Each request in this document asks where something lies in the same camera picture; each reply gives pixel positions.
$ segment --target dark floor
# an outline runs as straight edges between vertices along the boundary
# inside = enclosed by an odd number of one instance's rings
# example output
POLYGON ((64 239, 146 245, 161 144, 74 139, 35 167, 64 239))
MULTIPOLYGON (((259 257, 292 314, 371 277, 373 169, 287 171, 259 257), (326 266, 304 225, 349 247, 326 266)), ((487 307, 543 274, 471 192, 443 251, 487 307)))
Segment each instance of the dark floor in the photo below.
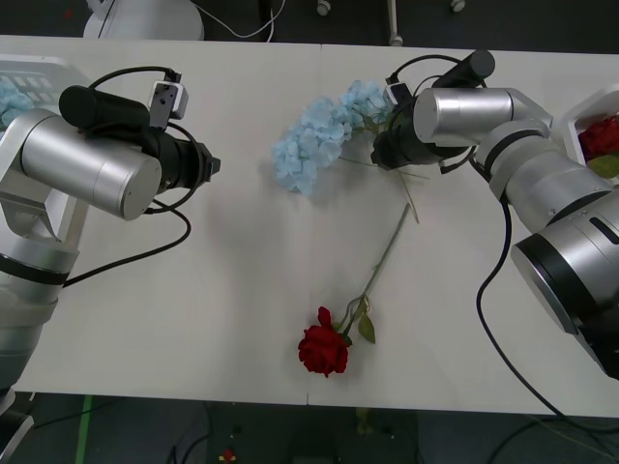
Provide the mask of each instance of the dark floor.
MULTIPOLYGON (((197 3, 240 34, 260 26, 257 0, 197 3)), ((332 0, 332 7, 322 17, 316 13, 315 0, 287 0, 274 42, 387 43, 386 0, 332 0)), ((447 0, 400 0, 398 14, 405 46, 619 52, 614 36, 617 0, 468 0, 460 14, 450 13, 447 0)), ((85 0, 5 1, 0 35, 80 37, 88 15, 85 0)), ((206 16, 204 24, 209 41, 237 40, 206 16)), ((110 398, 95 398, 94 404, 107 401, 110 398)), ((82 403, 82 396, 38 395, 34 416, 41 424, 80 411, 82 403)), ((342 463, 472 464, 486 462, 503 438, 530 421, 509 415, 373 411, 369 416, 373 432, 359 435, 355 410, 345 408, 213 403, 207 409, 195 401, 130 398, 92 414, 83 462, 170 463, 174 445, 181 462, 192 440, 209 430, 209 417, 214 433, 208 447, 204 443, 196 447, 185 464, 219 462, 228 447, 237 451, 239 464, 291 462, 286 456, 304 454, 305 448, 336 455, 342 463), (418 429, 423 461, 416 456, 418 429)), ((76 418, 32 431, 12 463, 81 464, 76 458, 79 426, 76 418)), ((536 426, 505 447, 495 462, 608 461, 586 448, 599 450, 600 444, 559 427, 568 438, 536 426)))
MULTIPOLYGON (((272 0, 279 7, 279 0, 272 0)), ((241 34, 260 25, 258 0, 197 0, 241 34)), ((81 36, 89 12, 85 0, 4 2, 0 34, 81 36)), ((331 0, 319 16, 315 0, 287 0, 275 42, 385 45, 386 0, 331 0)), ((452 14, 449 0, 399 0, 399 30, 406 46, 616 53, 617 0, 468 0, 452 14)), ((237 40, 204 17, 209 41, 237 40)))
MULTIPOLYGON (((114 400, 98 397, 93 405, 114 400)), ((35 402, 35 421, 42 424, 80 411, 83 397, 40 394, 35 402)), ((83 461, 75 458, 80 418, 74 418, 31 431, 11 463, 169 464, 173 446, 178 447, 178 462, 182 462, 190 444, 212 431, 208 443, 197 446, 183 464, 216 464, 226 449, 235 451, 239 464, 479 464, 505 437, 530 421, 503 414, 372 410, 367 420, 371 431, 360 433, 359 417, 350 408, 129 398, 92 413, 83 461), (312 453, 333 459, 291 460, 291 456, 312 453)), ((494 462, 598 464, 609 460, 600 454, 608 451, 586 434, 566 425, 553 426, 565 436, 537 425, 510 442, 494 462)), ((609 440, 604 438, 602 446, 617 452, 619 440, 609 440)))

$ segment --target green leaf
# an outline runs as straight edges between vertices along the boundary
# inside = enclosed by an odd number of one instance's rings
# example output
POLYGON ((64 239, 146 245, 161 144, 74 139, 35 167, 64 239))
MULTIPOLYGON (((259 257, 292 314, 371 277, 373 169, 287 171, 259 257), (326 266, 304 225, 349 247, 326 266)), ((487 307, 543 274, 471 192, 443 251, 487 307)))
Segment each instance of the green leaf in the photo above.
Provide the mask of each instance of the green leaf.
POLYGON ((359 305, 357 306, 357 310, 355 311, 355 316, 353 317, 353 321, 358 321, 361 319, 361 316, 368 313, 369 311, 369 300, 367 296, 364 296, 359 305))
POLYGON ((610 155, 591 159, 587 163, 587 167, 600 177, 605 179, 613 178, 619 175, 619 154, 612 153, 610 155))
POLYGON ((371 319, 367 314, 364 314, 359 320, 359 334, 370 343, 376 343, 376 334, 374 332, 374 325, 371 323, 371 319))

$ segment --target red rose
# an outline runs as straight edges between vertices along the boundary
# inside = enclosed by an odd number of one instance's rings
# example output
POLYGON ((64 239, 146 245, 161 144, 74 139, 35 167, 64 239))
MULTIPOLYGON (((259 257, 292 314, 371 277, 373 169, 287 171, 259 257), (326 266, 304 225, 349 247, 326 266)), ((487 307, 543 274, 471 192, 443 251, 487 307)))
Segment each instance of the red rose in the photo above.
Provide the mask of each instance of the red rose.
POLYGON ((341 374, 348 363, 348 346, 331 325, 331 313, 324 306, 318 308, 320 326, 311 326, 305 331, 305 338, 299 343, 299 360, 309 372, 341 374))
POLYGON ((578 139, 587 161, 619 151, 619 120, 616 116, 592 124, 578 139))

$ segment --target flower stem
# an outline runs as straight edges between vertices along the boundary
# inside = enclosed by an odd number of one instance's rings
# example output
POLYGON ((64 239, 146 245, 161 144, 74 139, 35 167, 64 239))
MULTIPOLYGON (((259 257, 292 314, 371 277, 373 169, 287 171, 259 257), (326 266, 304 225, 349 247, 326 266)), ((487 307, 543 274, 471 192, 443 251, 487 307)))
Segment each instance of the flower stem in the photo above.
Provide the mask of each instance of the flower stem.
POLYGON ((399 169, 397 169, 397 171, 399 174, 399 178, 402 180, 402 185, 404 186, 404 190, 406 190, 406 195, 408 195, 408 200, 410 201, 410 207, 413 209, 413 216, 415 217, 415 220, 419 224, 419 216, 417 216, 417 208, 415 208, 415 203, 413 203, 413 197, 410 196, 408 185, 406 184, 406 181, 404 181, 404 178, 402 177, 402 174, 403 174, 402 171, 400 171, 399 169))
POLYGON ((355 322, 355 315, 351 311, 351 306, 354 305, 357 301, 361 303, 363 299, 368 295, 369 291, 371 290, 372 285, 374 284, 374 282, 376 281, 376 278, 378 277, 378 274, 383 269, 383 266, 385 262, 387 261, 387 258, 389 257, 389 253, 394 247, 394 244, 396 243, 396 240, 398 239, 399 233, 402 230, 404 222, 406 221, 406 216, 408 216, 408 213, 410 211, 411 211, 411 207, 408 203, 406 203, 406 206, 404 207, 404 211, 402 212, 402 216, 399 219, 398 228, 396 229, 396 232, 394 232, 394 235, 389 241, 387 248, 385 248, 383 255, 380 257, 380 261, 378 262, 378 265, 374 268, 374 272, 369 278, 368 284, 366 285, 364 292, 361 294, 361 296, 351 300, 350 303, 348 303, 348 306, 346 307, 346 314, 344 314, 344 318, 341 321, 341 323, 343 324, 343 321, 345 321, 348 315, 350 314, 350 321, 348 321, 348 325, 346 326, 346 329, 343 332, 344 336, 348 335, 348 333, 350 332, 350 328, 352 327, 352 323, 355 322))

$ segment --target table surface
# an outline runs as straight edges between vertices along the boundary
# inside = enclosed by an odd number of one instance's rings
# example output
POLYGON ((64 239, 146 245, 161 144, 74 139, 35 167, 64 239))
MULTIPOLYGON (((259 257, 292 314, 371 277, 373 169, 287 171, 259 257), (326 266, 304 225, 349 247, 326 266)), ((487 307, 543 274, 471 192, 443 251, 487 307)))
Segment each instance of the table surface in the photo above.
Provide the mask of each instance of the table surface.
MULTIPOLYGON (((308 200, 272 180, 270 147, 318 96, 355 79, 382 82, 439 50, 256 43, 90 42, 3 38, 1 53, 60 56, 88 77, 127 66, 183 73, 183 126, 222 159, 221 172, 182 208, 192 236, 164 254, 67 289, 17 388, 251 401, 546 413, 493 351, 475 293, 503 240, 501 210, 469 166, 440 176, 408 170, 420 223, 410 218, 370 298, 377 344, 353 336, 347 371, 307 373, 296 345, 326 305, 341 314, 365 286, 405 205, 399 179, 336 162, 308 200)), ((462 50, 440 50, 458 57, 462 50)), ((619 57, 496 52, 489 86, 516 87, 559 117, 619 75, 619 57)), ((446 69, 423 62, 412 85, 446 69)), ((153 76, 108 89, 145 100, 153 76)), ((363 140, 346 155, 367 158, 363 140)), ((164 198, 171 199, 176 193, 164 198)), ((124 222, 90 209, 74 274, 182 234, 174 216, 124 222)), ((515 240, 527 235, 515 220, 515 240)), ((484 307, 522 374, 566 414, 619 416, 619 383, 548 318, 509 263, 484 307)))

